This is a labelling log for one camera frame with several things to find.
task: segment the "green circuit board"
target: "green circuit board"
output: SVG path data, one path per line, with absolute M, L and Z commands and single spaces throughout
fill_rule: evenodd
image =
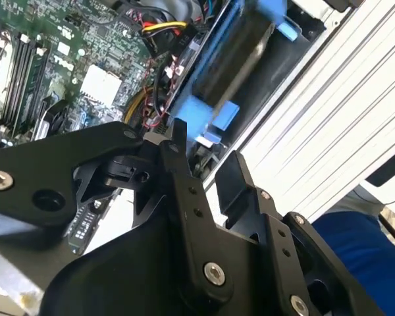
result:
M 56 91 L 70 102 L 66 131 L 121 120 L 127 101 L 152 80 L 157 66 L 138 33 L 95 0 L 0 0 L 0 27 L 11 36 L 40 42 L 48 60 L 42 79 L 44 97 Z M 88 69 L 95 65 L 120 80 L 111 105 L 97 105 L 81 94 Z

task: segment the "chip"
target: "chip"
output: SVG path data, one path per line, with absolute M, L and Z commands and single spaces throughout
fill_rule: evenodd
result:
M 97 35 L 101 38 L 105 38 L 108 34 L 108 28 L 104 27 L 104 26 L 100 26 L 97 29 Z
M 59 42 L 59 45 L 57 46 L 57 51 L 59 51 L 60 53 L 62 53 L 63 55 L 68 56 L 69 52 L 70 52 L 70 46 L 66 45 L 63 42 Z
M 35 8 L 34 8 L 32 5 L 28 5 L 28 6 L 26 7 L 26 13 L 27 13 L 28 15 L 34 15 L 34 13 L 35 13 Z
M 120 86 L 121 80 L 115 75 L 106 72 L 98 66 L 92 65 L 88 68 L 80 92 L 110 107 Z

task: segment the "mounting hole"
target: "mounting hole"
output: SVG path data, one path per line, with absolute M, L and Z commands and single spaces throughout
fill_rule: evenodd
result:
M 290 253 L 287 249 L 282 249 L 282 252 L 283 252 L 284 255 L 286 255 L 287 257 L 291 257 L 291 253 Z
M 145 183 L 149 180 L 149 173 L 140 172 L 135 177 L 136 182 Z
M 126 137 L 129 137 L 129 138 L 132 139 L 132 140 L 134 140 L 134 139 L 136 138 L 135 133 L 132 132 L 131 130 L 125 130 L 125 131 L 123 132 L 123 134 L 124 134 Z
M 194 209 L 193 212 L 197 217 L 201 217 L 201 218 L 203 217 L 203 213 L 200 209 Z
M 46 212 L 60 211 L 65 205 L 65 198 L 54 190 L 38 190 L 32 196 L 34 205 Z

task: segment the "blue fabric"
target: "blue fabric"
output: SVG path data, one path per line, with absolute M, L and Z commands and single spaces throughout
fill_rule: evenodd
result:
M 376 218 L 351 211 L 328 213 L 313 226 L 383 312 L 395 315 L 395 246 Z

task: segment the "black bracket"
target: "black bracket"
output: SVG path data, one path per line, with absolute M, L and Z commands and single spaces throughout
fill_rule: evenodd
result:
M 78 206 L 89 200 L 84 194 L 97 169 L 117 155 L 136 153 L 142 143 L 115 122 L 0 149 L 0 171 L 13 178 L 0 191 L 0 238 L 20 242 L 23 236 L 29 247 L 61 240 Z
M 228 217 L 225 227 L 259 243 L 270 281 L 266 293 L 276 294 L 267 298 L 275 315 L 293 315 L 295 296 L 310 315 L 382 315 L 303 216 L 277 213 L 272 197 L 254 186 L 241 154 L 230 154 L 215 182 L 221 213 Z
M 186 124 L 176 120 L 173 126 L 171 139 L 159 144 L 159 166 L 163 176 L 157 191 L 167 197 L 165 208 L 175 246 L 178 283 L 184 299 L 196 311 L 216 311 L 232 297 L 232 278 L 217 240 L 217 227 L 203 185 L 200 180 L 192 178 L 188 166 Z M 222 269 L 221 285 L 213 284 L 205 277 L 205 266 L 210 263 L 216 263 Z
M 358 8 L 364 0 L 325 0 L 332 8 L 339 12 L 344 12 L 348 7 Z

